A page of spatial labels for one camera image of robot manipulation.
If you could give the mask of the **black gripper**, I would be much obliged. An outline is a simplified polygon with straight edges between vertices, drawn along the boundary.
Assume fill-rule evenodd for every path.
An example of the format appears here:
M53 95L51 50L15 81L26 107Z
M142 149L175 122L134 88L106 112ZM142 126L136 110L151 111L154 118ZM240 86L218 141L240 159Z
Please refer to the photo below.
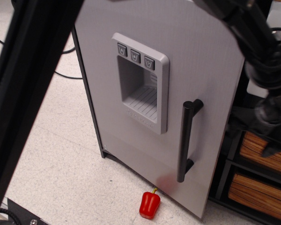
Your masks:
M268 142L262 151L267 158L281 153L281 99L265 98L254 108L232 108L230 132L248 131Z

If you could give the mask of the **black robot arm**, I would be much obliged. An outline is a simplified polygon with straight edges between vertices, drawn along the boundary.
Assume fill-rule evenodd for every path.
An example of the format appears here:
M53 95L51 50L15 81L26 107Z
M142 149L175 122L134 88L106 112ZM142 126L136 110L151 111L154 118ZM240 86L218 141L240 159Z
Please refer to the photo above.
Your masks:
M221 21L247 60L250 78L281 96L281 37L253 0L197 0ZM81 0L18 0L0 55L0 204L9 186Z

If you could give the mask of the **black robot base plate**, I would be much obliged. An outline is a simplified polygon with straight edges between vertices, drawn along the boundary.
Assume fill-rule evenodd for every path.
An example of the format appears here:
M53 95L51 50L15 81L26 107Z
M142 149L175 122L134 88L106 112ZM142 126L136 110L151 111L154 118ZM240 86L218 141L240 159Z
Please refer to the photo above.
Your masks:
M7 206L7 209L14 213L17 218L20 220L22 225L49 225L42 218L38 217L37 215L31 213L27 209L23 208L19 204L15 203L9 198L4 197L2 202Z

